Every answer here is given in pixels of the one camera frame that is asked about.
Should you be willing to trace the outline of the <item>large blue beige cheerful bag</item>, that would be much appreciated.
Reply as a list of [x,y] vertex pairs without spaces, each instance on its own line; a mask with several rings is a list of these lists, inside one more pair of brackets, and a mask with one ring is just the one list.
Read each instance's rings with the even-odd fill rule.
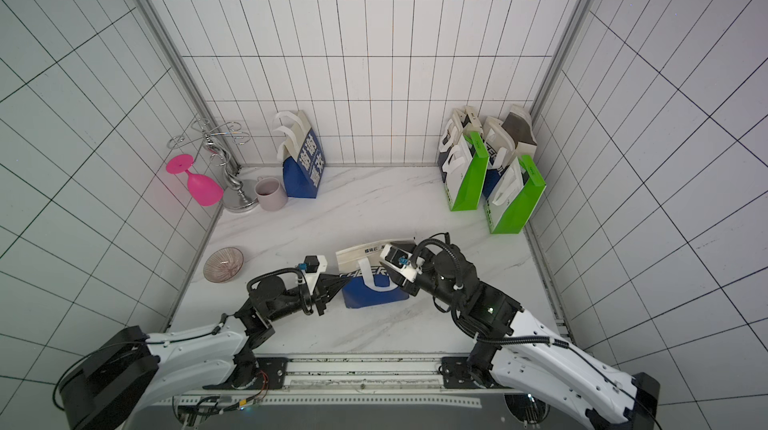
[[342,289],[348,309],[361,309],[409,299],[409,295],[394,284],[379,256],[389,241],[379,240],[349,247],[336,252],[338,272],[350,278]]

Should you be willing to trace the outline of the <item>green white bag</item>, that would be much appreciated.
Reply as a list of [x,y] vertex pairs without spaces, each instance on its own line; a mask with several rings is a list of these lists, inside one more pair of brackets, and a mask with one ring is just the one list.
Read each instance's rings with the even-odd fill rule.
[[444,185],[450,211],[478,208],[488,163],[488,150],[477,131],[471,131],[468,136],[461,135],[449,147],[441,170],[446,175]]
[[486,199],[491,234],[519,234],[536,209],[547,183],[529,155],[516,157]]

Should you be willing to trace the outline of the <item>navy beige small bag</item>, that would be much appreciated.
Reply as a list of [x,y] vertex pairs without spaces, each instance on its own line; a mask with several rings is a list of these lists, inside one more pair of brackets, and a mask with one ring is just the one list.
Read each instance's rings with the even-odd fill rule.
[[472,106],[454,108],[438,141],[437,162],[439,166],[446,161],[450,147],[459,141],[459,136],[468,136],[471,132],[478,132],[483,135],[476,109]]

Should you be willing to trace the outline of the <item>blue beige takeout bag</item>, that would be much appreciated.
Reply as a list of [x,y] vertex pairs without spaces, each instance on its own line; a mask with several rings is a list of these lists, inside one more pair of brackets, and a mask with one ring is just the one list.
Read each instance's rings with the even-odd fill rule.
[[530,112],[519,105],[511,105],[504,120],[487,117],[483,137],[489,162],[483,186],[488,198],[516,157],[535,156],[538,143],[533,135]]

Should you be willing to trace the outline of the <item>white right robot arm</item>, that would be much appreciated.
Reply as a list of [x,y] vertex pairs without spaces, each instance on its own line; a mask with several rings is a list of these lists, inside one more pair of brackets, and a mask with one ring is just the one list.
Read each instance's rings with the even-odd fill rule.
[[511,388],[587,429],[653,429],[659,382],[616,369],[546,327],[517,300],[482,281],[449,238],[390,242],[379,255],[406,293],[431,295],[474,346],[466,366],[481,388]]

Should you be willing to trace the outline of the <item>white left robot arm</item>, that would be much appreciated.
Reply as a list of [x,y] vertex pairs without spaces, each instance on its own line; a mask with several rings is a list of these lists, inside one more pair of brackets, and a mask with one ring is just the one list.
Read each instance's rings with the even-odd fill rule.
[[273,335],[273,322],[323,314],[350,280],[300,264],[251,279],[244,304],[215,324],[179,333],[125,328],[63,372],[53,404],[72,429],[116,429],[134,411],[188,391],[265,391],[269,373],[254,351]]

